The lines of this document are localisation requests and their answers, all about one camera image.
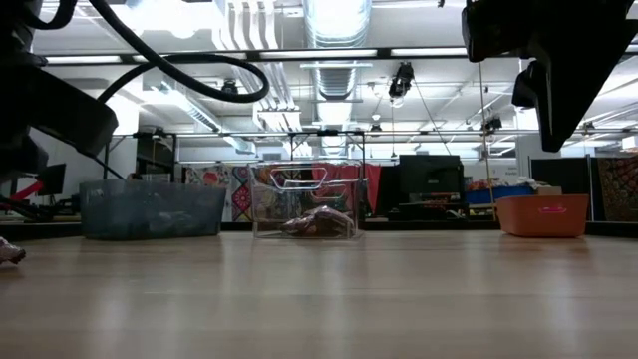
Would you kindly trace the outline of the blue storage bin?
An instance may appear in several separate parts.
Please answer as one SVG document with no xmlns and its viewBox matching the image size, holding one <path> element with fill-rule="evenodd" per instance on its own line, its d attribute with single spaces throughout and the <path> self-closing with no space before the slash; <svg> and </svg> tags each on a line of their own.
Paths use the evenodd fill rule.
<svg viewBox="0 0 638 359">
<path fill-rule="evenodd" d="M 468 204 L 490 204 L 494 200 L 509 196 L 533 195 L 534 189 L 528 185 L 497 186 L 493 189 L 477 189 L 466 192 Z"/>
</svg>

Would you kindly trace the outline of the red cloth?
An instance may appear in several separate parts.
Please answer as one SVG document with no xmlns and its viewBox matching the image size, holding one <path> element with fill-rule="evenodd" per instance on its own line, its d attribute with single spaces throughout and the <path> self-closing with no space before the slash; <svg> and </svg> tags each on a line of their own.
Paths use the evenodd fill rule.
<svg viewBox="0 0 638 359">
<path fill-rule="evenodd" d="M 360 162 L 314 164 L 311 170 L 312 179 L 323 182 L 313 194 L 321 205 L 328 205 L 348 214 L 353 213 L 357 197 L 364 202 L 367 214 L 375 215 L 381 172 L 381 166 L 365 165 L 365 173 L 361 177 Z"/>
</svg>

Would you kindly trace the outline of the small black monitor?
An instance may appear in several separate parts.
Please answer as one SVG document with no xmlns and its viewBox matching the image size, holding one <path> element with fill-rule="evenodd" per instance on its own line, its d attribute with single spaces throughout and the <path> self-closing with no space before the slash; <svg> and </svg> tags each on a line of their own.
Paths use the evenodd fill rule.
<svg viewBox="0 0 638 359">
<path fill-rule="evenodd" d="M 64 187 L 66 164 L 58 164 L 46 167 L 36 176 L 42 188 L 38 191 L 38 196 L 61 194 Z"/>
</svg>

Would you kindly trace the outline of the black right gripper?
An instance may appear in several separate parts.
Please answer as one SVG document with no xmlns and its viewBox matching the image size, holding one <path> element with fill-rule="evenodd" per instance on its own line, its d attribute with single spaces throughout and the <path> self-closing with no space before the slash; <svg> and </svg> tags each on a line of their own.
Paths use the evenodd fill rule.
<svg viewBox="0 0 638 359">
<path fill-rule="evenodd" d="M 623 54 L 638 35 L 638 19 L 628 17 L 635 0 L 529 1 L 528 58 L 607 45 Z M 538 59 L 518 74 L 511 102 L 535 107 L 545 152 L 557 153 L 573 135 L 618 62 L 618 57 L 607 55 L 575 64 Z"/>
</svg>

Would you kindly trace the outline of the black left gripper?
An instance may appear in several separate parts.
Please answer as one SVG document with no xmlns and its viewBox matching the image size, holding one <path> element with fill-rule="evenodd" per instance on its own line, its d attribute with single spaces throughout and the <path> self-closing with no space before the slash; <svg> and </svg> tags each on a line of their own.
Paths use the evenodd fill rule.
<svg viewBox="0 0 638 359">
<path fill-rule="evenodd" d="M 38 174 L 47 167 L 48 158 L 27 133 L 0 134 L 0 176 Z"/>
</svg>

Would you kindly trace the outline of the black panel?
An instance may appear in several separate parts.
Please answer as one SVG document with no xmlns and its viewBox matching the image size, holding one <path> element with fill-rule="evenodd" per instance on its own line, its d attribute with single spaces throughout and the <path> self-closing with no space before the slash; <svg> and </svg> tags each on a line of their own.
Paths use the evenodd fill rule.
<svg viewBox="0 0 638 359">
<path fill-rule="evenodd" d="M 563 194 L 591 194 L 600 188 L 593 158 L 532 160 L 530 165 L 534 180 L 560 186 Z"/>
</svg>

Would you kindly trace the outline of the silver ventilation duct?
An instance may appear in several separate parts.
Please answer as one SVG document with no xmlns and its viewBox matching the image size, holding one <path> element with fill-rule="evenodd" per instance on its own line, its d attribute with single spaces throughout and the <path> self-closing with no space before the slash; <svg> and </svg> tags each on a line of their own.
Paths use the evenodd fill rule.
<svg viewBox="0 0 638 359">
<path fill-rule="evenodd" d="M 372 0 L 302 0 L 306 38 L 313 49 L 361 48 L 370 25 Z M 359 64 L 335 60 L 312 64 L 323 130 L 344 131 L 351 121 Z"/>
</svg>

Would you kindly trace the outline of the clear plastic bin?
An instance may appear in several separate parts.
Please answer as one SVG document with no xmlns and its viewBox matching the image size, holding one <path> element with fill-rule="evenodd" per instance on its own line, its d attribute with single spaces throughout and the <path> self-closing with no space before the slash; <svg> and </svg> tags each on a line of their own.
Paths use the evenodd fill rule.
<svg viewBox="0 0 638 359">
<path fill-rule="evenodd" d="M 312 179 L 311 170 L 318 163 L 339 164 L 357 161 L 299 161 L 258 163 L 249 167 L 252 199 L 253 235 L 259 239 L 336 239 L 348 240 L 359 232 L 361 199 L 355 197 L 352 214 L 356 232 L 351 237 L 292 236 L 280 230 L 286 221 L 309 216 L 309 211 L 321 205 L 313 191 L 321 187 L 323 180 Z"/>
</svg>

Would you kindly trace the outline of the grey translucent plastic bin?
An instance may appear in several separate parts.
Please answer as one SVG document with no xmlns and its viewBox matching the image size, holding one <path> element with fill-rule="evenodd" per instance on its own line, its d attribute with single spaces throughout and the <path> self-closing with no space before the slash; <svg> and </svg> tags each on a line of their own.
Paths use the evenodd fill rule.
<svg viewBox="0 0 638 359">
<path fill-rule="evenodd" d="M 216 235 L 226 198 L 223 187 L 103 179 L 80 185 L 86 238 L 137 240 Z"/>
</svg>

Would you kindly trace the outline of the white LED light strip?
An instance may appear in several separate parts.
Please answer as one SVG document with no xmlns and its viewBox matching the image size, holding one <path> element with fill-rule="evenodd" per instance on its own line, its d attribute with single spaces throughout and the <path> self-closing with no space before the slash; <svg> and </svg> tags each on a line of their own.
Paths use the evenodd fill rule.
<svg viewBox="0 0 638 359">
<path fill-rule="evenodd" d="M 369 58 L 376 55 L 376 49 L 264 51 L 260 53 L 262 59 Z"/>
<path fill-rule="evenodd" d="M 107 56 L 47 56 L 46 60 L 51 65 L 99 65 L 120 64 L 122 59 L 117 55 Z"/>
<path fill-rule="evenodd" d="M 465 57 L 467 51 L 461 47 L 395 48 L 390 54 L 393 57 Z"/>
</svg>

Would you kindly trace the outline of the red bar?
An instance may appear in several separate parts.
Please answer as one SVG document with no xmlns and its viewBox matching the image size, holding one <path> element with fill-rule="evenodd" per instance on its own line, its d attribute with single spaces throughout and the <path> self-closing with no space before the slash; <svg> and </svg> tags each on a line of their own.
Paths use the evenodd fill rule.
<svg viewBox="0 0 638 359">
<path fill-rule="evenodd" d="M 16 192 L 15 194 L 12 194 L 10 196 L 10 199 L 15 201 L 22 201 L 26 199 L 27 197 L 29 197 L 30 195 L 39 192 L 43 187 L 44 187 L 44 184 L 41 181 L 37 180 L 36 182 L 32 183 L 28 187 Z"/>
</svg>

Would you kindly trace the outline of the dark patterned cloth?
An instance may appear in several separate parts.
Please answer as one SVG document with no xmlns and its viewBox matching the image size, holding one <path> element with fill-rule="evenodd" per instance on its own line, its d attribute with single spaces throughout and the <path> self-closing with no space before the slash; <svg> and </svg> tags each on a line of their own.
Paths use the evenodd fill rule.
<svg viewBox="0 0 638 359">
<path fill-rule="evenodd" d="M 638 222 L 638 156 L 598 158 L 607 221 Z"/>
</svg>

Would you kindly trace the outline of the large black monitor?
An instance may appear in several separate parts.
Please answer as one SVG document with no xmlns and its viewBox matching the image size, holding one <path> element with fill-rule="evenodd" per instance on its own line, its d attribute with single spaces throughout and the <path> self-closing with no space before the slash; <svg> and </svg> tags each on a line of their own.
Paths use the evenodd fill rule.
<svg viewBox="0 0 638 359">
<path fill-rule="evenodd" d="M 400 155 L 400 191 L 408 203 L 433 198 L 465 201 L 464 167 L 459 156 Z"/>
</svg>

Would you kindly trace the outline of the orange plastic bin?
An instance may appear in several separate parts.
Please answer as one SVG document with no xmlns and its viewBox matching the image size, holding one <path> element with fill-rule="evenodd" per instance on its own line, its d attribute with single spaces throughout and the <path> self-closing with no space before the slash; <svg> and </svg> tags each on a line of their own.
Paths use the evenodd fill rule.
<svg viewBox="0 0 638 359">
<path fill-rule="evenodd" d="M 522 237 L 577 237 L 585 232 L 588 194 L 521 195 L 496 201 L 505 233 Z"/>
</svg>

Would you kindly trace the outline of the colourful patterned cloth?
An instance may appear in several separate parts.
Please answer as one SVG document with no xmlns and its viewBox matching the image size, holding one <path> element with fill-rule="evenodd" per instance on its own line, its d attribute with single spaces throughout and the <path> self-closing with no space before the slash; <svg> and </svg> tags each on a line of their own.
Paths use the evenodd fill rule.
<svg viewBox="0 0 638 359">
<path fill-rule="evenodd" d="M 252 222 L 252 199 L 248 166 L 216 164 L 183 169 L 183 181 L 226 189 L 222 221 Z"/>
</svg>

